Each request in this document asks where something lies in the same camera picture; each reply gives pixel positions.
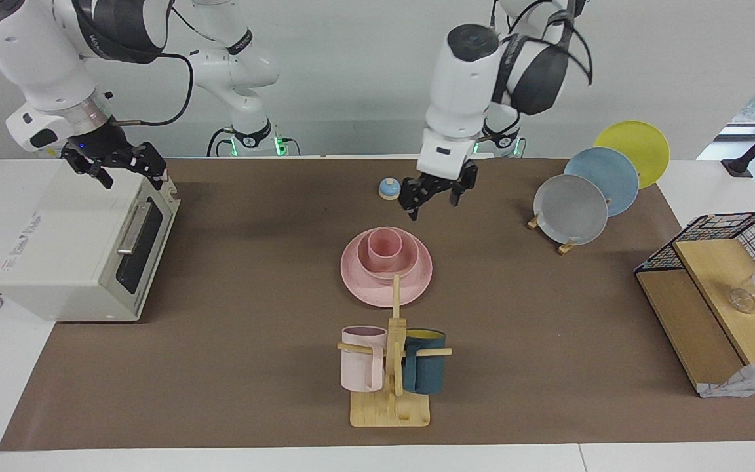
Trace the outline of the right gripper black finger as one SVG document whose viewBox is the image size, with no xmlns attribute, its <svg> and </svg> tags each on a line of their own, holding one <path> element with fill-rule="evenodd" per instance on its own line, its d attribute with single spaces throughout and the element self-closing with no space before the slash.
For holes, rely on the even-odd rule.
<svg viewBox="0 0 755 472">
<path fill-rule="evenodd" d="M 132 170 L 149 179 L 152 185 L 165 181 L 166 162 L 150 142 L 132 148 Z"/>
<path fill-rule="evenodd" d="M 65 159 L 76 174 L 87 174 L 87 176 L 100 182 L 102 187 L 107 190 L 113 187 L 113 177 L 102 167 L 101 162 L 89 161 L 89 159 L 76 151 L 63 151 L 61 152 L 61 158 Z"/>
</svg>

